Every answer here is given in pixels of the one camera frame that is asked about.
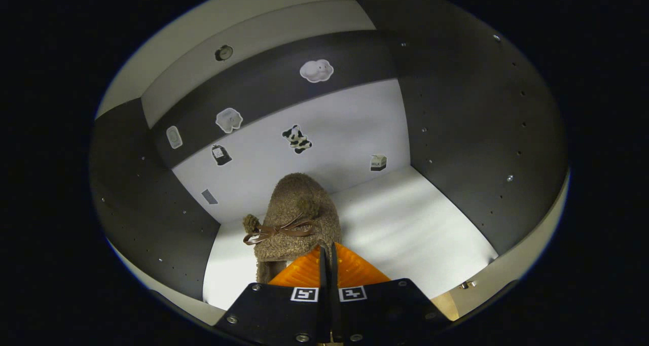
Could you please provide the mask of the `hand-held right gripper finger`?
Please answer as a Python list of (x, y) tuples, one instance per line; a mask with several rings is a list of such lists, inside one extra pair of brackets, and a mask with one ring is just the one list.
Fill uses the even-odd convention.
[(326, 343), (331, 275), (326, 250), (318, 250), (314, 287), (251, 283), (216, 323), (215, 331), (236, 344)]
[(452, 319), (409, 278), (390, 279), (343, 245), (332, 247), (331, 336), (343, 344), (432, 344)]

